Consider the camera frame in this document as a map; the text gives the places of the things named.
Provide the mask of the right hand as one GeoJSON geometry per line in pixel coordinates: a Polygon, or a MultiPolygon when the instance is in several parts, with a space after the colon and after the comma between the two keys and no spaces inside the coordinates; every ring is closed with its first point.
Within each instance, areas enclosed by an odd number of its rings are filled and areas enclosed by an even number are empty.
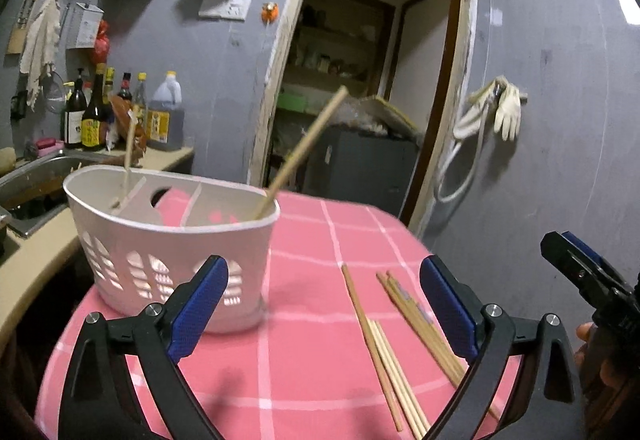
{"type": "Polygon", "coordinates": [[[580,324],[576,335],[582,341],[574,359],[584,396],[591,400],[603,388],[621,390],[634,364],[626,340],[611,336],[593,322],[580,324]]]}

